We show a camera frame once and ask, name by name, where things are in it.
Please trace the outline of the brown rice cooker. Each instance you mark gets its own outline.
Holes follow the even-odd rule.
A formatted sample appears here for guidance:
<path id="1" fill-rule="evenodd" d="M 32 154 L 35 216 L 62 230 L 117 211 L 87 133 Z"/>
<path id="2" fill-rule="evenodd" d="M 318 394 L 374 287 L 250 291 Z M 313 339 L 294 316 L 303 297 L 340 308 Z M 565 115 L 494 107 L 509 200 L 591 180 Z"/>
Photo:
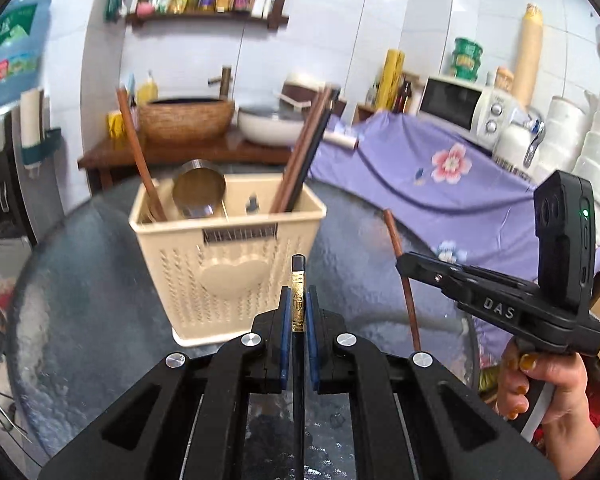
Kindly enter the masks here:
<path id="1" fill-rule="evenodd" d="M 291 106 L 295 103 L 311 103 L 318 92 L 326 86 L 326 82 L 321 78 L 302 73 L 290 73 L 287 75 L 280 97 L 280 104 Z"/>

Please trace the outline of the white microwave oven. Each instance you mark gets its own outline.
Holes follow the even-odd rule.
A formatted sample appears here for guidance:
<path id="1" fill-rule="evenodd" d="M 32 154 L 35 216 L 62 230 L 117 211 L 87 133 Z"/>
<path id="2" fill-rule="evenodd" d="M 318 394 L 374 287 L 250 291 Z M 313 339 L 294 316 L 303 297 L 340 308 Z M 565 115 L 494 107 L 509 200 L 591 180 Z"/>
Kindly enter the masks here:
<path id="1" fill-rule="evenodd" d="M 417 116 L 492 152 L 519 111 L 517 101 L 503 90 L 438 75 L 427 78 Z"/>

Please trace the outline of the brown wooden chopstick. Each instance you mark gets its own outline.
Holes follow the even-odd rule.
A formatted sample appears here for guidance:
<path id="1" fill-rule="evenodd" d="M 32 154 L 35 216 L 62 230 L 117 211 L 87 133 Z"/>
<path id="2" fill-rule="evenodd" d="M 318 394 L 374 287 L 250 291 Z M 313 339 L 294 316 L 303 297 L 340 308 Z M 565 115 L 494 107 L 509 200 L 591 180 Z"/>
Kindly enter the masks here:
<path id="1" fill-rule="evenodd" d="M 399 258 L 400 255 L 403 254 L 403 250 L 399 231 L 396 227 L 396 222 L 394 221 L 393 214 L 390 209 L 385 209 L 382 212 L 382 214 L 384 215 L 384 221 L 389 233 L 394 255 L 396 256 L 396 258 Z M 401 283 L 404 292 L 404 299 L 408 316 L 408 325 L 410 326 L 413 347 L 416 352 L 419 352 L 420 350 L 422 350 L 422 342 L 420 341 L 417 314 L 410 279 L 404 278 L 404 276 L 402 276 Z"/>
<path id="2" fill-rule="evenodd" d="M 134 162 L 138 173 L 140 174 L 140 180 L 142 180 L 143 186 L 145 187 L 149 210 L 157 221 L 165 222 L 166 214 L 164 213 L 162 203 L 160 202 L 157 189 L 154 185 L 154 181 L 151 179 L 143 149 L 140 146 L 140 140 L 138 140 L 138 136 L 134 127 L 133 117 L 129 107 L 128 92 L 125 88 L 120 87 L 116 90 L 116 96 Z"/>

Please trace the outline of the cream plastic utensil holder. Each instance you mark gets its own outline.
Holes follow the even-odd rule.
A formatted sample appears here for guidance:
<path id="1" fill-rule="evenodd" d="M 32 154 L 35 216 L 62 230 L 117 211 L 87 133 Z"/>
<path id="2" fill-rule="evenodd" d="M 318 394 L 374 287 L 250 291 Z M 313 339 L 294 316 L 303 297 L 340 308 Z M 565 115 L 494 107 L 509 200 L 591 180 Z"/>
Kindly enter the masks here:
<path id="1" fill-rule="evenodd" d="M 291 282 L 291 258 L 309 255 L 326 205 L 303 188 L 286 214 L 270 214 L 278 174 L 229 174 L 218 214 L 186 219 L 173 203 L 173 182 L 156 188 L 166 213 L 157 221 L 139 188 L 129 216 L 174 340 L 182 347 L 218 344 L 250 330 L 278 305 Z"/>

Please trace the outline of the green hanging packet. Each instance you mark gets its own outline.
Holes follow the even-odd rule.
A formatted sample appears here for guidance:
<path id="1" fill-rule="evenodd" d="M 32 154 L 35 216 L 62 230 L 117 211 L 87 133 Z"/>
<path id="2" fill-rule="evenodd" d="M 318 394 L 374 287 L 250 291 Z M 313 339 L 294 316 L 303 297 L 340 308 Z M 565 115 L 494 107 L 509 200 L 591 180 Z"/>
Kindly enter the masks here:
<path id="1" fill-rule="evenodd" d="M 123 0 L 106 0 L 104 20 L 106 23 L 117 23 L 124 11 Z"/>

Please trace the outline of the yellow mug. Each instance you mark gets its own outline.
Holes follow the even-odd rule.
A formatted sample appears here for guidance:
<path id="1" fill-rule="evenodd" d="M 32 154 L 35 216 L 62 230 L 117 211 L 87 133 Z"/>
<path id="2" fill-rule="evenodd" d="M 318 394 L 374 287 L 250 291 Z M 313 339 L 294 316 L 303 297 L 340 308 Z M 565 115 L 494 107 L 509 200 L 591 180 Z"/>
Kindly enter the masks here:
<path id="1" fill-rule="evenodd" d="M 120 110 L 113 110 L 106 116 L 107 133 L 110 139 L 123 139 L 125 137 L 125 124 Z"/>

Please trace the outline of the dark glass bottle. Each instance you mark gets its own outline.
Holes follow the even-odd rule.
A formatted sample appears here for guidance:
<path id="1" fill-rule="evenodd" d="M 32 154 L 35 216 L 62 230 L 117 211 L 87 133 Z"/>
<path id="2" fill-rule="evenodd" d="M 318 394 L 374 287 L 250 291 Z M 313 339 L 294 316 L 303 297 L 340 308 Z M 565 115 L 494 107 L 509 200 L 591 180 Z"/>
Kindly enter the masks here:
<path id="1" fill-rule="evenodd" d="M 393 102 L 392 111 L 394 114 L 405 114 L 408 111 L 408 102 L 412 96 L 412 81 L 406 75 L 400 78 L 398 92 Z"/>

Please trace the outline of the yellow roll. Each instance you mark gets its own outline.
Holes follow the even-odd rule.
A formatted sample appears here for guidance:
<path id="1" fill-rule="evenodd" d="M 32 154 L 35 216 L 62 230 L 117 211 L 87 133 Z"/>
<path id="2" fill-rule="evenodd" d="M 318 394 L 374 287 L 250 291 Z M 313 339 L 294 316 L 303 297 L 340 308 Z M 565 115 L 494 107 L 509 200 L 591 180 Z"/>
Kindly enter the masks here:
<path id="1" fill-rule="evenodd" d="M 387 52 L 376 92 L 375 107 L 378 110 L 393 108 L 403 72 L 404 58 L 405 54 L 400 50 L 390 49 Z"/>

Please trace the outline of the black chopstick gold band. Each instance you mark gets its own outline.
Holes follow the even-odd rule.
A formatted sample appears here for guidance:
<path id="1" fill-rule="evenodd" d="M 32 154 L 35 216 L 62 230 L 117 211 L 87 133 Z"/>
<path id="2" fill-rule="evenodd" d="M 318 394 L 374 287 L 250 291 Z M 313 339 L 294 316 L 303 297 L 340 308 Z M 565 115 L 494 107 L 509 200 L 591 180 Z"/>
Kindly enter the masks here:
<path id="1" fill-rule="evenodd" d="M 292 371 L 294 379 L 294 478 L 304 478 L 304 274 L 306 257 L 294 255 L 291 261 Z"/>

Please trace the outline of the paper cup stack holder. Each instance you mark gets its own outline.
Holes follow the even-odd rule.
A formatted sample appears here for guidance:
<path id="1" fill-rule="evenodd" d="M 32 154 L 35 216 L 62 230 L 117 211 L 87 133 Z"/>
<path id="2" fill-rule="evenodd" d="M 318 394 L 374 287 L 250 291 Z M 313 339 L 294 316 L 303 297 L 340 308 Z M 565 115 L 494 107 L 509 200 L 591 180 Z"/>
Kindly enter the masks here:
<path id="1" fill-rule="evenodd" d="M 38 170 L 60 148 L 61 130 L 44 126 L 45 96 L 42 88 L 20 96 L 20 152 L 23 167 Z"/>

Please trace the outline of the round glass table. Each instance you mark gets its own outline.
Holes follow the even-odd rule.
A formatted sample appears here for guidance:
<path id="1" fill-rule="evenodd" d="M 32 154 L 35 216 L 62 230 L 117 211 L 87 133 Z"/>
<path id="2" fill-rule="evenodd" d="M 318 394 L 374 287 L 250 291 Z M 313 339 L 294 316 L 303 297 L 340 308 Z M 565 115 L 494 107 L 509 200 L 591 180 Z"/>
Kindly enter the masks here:
<path id="1" fill-rule="evenodd" d="M 306 281 L 320 306 L 347 328 L 395 356 L 409 356 L 412 336 L 393 250 L 380 209 L 332 185 L 309 181 L 327 208 Z M 18 278 L 9 312 L 7 367 L 12 394 L 42 448 L 60 451 L 161 358 L 196 358 L 218 344 L 180 347 L 129 225 L 140 180 L 126 180 L 79 206 L 38 245 Z M 192 257 L 181 249 L 159 257 L 175 280 L 177 321 L 224 321 L 223 299 L 187 292 Z M 479 351 L 467 314 L 437 289 L 414 283 L 425 351 L 477 389 Z M 251 396 L 243 479 L 294 479 L 291 392 Z M 306 385 L 305 479 L 355 479 L 346 396 L 318 396 Z"/>

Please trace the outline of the yellow soap bottle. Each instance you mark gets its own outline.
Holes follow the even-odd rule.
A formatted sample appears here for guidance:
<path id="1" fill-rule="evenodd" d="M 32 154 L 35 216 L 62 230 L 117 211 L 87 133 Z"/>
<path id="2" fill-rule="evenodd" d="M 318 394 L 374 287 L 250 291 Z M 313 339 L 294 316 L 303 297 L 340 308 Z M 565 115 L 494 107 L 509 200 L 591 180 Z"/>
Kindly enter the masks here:
<path id="1" fill-rule="evenodd" d="M 158 84 L 151 72 L 148 72 L 145 81 L 137 88 L 135 101 L 138 106 L 148 104 L 158 99 Z"/>

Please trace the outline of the white bowl stacks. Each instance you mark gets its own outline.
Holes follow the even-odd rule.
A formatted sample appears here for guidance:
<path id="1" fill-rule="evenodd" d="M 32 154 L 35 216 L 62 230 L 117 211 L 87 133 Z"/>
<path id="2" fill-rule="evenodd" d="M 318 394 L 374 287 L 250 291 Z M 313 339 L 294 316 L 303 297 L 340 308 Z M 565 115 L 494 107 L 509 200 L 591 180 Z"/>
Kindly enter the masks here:
<path id="1" fill-rule="evenodd" d="M 600 25 L 595 33 L 600 58 Z M 594 193 L 596 243 L 600 244 L 600 93 L 585 96 L 587 113 L 559 96 L 550 102 L 531 179 L 540 184 L 554 171 L 562 170 L 588 180 Z"/>

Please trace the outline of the grey water dispenser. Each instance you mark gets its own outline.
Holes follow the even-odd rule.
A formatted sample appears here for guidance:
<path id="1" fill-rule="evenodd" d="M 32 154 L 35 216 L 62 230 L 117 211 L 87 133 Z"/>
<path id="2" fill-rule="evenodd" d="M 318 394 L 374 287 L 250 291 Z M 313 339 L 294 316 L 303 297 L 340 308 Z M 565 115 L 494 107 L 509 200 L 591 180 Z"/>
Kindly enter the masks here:
<path id="1" fill-rule="evenodd" d="M 19 104 L 0 108 L 0 280 L 18 276 L 64 216 L 54 164 L 61 130 L 46 136 L 41 145 L 23 148 Z"/>

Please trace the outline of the chopstick bundle in holder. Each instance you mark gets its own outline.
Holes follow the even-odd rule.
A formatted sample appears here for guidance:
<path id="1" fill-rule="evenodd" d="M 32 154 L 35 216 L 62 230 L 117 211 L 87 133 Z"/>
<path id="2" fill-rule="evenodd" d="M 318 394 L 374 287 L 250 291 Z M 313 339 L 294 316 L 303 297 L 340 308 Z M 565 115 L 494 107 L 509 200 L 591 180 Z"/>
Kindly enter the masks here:
<path id="1" fill-rule="evenodd" d="M 317 93 L 299 139 L 294 144 L 282 180 L 275 193 L 270 214 L 282 214 L 283 212 L 291 212 L 294 209 L 317 145 L 322 140 L 329 117 L 332 114 L 332 108 L 339 95 L 340 87 L 334 84 L 326 84 L 323 90 Z"/>

